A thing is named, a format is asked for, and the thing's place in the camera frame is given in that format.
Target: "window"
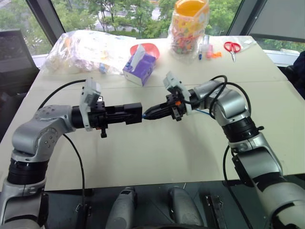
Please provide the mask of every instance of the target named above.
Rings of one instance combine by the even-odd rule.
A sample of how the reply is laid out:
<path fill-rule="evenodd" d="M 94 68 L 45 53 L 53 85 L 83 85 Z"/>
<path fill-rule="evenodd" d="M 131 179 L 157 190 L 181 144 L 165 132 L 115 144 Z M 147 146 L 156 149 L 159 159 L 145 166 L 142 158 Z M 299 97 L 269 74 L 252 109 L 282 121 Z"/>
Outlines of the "window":
<path fill-rule="evenodd" d="M 255 40 L 262 47 L 262 49 L 265 50 L 282 51 L 283 49 L 286 49 L 286 50 L 293 50 L 298 52 L 305 51 L 305 43 L 301 43 L 301 42 L 288 42 L 288 41 L 271 40 L 264 38 L 255 38 Z"/>
<path fill-rule="evenodd" d="M 177 0 L 51 0 L 65 31 L 97 30 L 136 38 L 167 36 Z M 210 0 L 206 33 L 226 35 L 241 0 Z"/>
<path fill-rule="evenodd" d="M 46 54 L 51 44 L 25 0 L 0 0 L 0 31 L 20 29 L 31 55 Z"/>

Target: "purple tissue box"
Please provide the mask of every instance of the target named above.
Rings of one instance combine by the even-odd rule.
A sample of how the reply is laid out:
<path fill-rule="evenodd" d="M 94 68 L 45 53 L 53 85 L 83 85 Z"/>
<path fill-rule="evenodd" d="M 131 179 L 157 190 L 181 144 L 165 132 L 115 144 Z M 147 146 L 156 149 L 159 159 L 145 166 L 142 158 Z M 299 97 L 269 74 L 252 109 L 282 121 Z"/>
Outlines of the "purple tissue box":
<path fill-rule="evenodd" d="M 140 86 L 144 86 L 149 76 L 152 74 L 153 69 L 156 65 L 156 58 L 147 53 L 138 62 L 135 70 L 132 72 L 132 67 L 130 66 L 133 56 L 129 59 L 125 67 L 123 68 L 123 73 L 127 80 L 130 80 Z"/>

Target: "scissors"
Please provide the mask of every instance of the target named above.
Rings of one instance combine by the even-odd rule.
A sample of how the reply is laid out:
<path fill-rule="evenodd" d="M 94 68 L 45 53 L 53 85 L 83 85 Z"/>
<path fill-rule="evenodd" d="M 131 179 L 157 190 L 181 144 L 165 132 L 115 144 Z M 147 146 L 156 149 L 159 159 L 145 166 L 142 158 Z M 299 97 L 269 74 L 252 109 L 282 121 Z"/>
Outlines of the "scissors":
<path fill-rule="evenodd" d="M 236 61 L 235 53 L 241 50 L 241 47 L 238 43 L 226 42 L 224 43 L 224 49 L 231 53 L 233 62 Z"/>

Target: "red scissors handle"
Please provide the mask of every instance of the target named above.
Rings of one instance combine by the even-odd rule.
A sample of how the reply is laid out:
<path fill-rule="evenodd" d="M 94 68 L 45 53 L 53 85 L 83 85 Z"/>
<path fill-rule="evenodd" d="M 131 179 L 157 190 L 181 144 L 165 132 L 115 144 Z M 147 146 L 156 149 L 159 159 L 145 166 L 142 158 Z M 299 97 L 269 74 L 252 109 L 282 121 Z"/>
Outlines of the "red scissors handle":
<path fill-rule="evenodd" d="M 238 43 L 226 42 L 224 43 L 224 49 L 226 49 L 228 52 L 239 52 L 241 50 L 241 46 Z"/>

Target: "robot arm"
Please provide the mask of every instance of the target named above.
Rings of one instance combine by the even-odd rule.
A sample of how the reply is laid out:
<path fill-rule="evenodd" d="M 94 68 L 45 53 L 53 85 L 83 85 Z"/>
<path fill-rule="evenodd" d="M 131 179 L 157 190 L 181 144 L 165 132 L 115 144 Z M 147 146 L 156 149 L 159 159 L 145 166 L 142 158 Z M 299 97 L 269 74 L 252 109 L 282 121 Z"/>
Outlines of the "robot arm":
<path fill-rule="evenodd" d="M 254 187 L 274 228 L 297 226 L 305 229 L 305 191 L 283 177 L 279 160 L 250 117 L 244 98 L 236 91 L 210 80 L 187 90 L 182 83 L 167 74 L 164 85 L 171 92 L 163 104 L 149 108 L 144 119 L 158 119 L 171 115 L 180 121 L 183 114 L 197 108 L 210 109 L 236 153 L 232 158 L 241 181 Z"/>
<path fill-rule="evenodd" d="M 80 106 L 49 105 L 17 128 L 9 174 L 0 196 L 0 228 L 36 228 L 46 222 L 48 196 L 43 192 L 46 170 L 53 149 L 61 135 L 77 128 L 102 130 L 108 124 L 142 121 L 141 103 L 106 107 L 100 87 L 91 79 L 82 88 Z"/>

